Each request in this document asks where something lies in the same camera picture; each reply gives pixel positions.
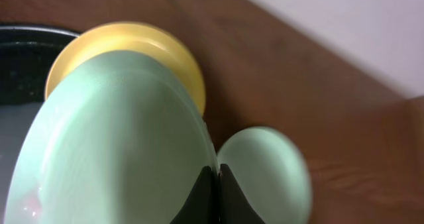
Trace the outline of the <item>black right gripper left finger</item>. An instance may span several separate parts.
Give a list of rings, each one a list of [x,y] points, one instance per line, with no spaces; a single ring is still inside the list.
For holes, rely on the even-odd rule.
[[[209,166],[201,169],[183,207],[171,224],[216,224],[217,194],[215,175]]]

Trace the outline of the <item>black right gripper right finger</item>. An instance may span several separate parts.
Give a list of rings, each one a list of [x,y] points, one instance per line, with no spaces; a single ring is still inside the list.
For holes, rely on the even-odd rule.
[[[219,172],[220,220],[223,224],[264,224],[250,206],[227,164]]]

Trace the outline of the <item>mint green plate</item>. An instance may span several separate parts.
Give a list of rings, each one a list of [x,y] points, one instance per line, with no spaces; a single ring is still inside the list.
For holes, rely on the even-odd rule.
[[[306,163],[291,140],[269,127],[229,138],[217,155],[232,172],[253,214],[265,223],[305,224],[312,208]]]
[[[78,66],[37,113],[11,180],[6,223],[170,223],[213,145],[175,75],[118,50]]]

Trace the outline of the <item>yellow plate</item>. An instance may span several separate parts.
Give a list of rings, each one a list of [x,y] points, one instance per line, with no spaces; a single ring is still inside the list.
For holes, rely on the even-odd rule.
[[[92,28],[66,45],[50,68],[44,88],[44,99],[48,99],[56,86],[80,64],[113,50],[142,53],[167,67],[184,85],[198,111],[204,114],[205,82],[201,68],[189,49],[165,30],[128,21]]]

